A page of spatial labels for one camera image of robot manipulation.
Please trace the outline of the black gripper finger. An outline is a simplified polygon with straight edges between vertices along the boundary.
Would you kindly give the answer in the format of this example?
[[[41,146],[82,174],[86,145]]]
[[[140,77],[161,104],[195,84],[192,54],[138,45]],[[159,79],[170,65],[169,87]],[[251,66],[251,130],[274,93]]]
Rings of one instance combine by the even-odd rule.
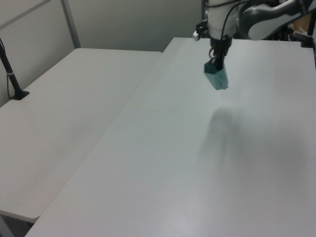
[[[215,67],[218,70],[222,70],[224,67],[224,59],[225,59],[226,53],[225,52],[218,52],[215,59]]]
[[[209,50],[209,63],[212,65],[216,65],[217,64],[217,50],[215,48],[210,48]]]

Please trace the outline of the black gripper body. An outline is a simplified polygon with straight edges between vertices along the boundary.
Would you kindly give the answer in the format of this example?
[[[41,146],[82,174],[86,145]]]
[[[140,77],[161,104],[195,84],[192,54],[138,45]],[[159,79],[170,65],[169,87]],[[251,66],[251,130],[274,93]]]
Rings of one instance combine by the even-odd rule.
[[[226,55],[228,53],[229,48],[232,45],[232,37],[224,36],[222,39],[214,39],[210,38],[210,46],[211,48],[215,48],[218,52],[225,52]]]

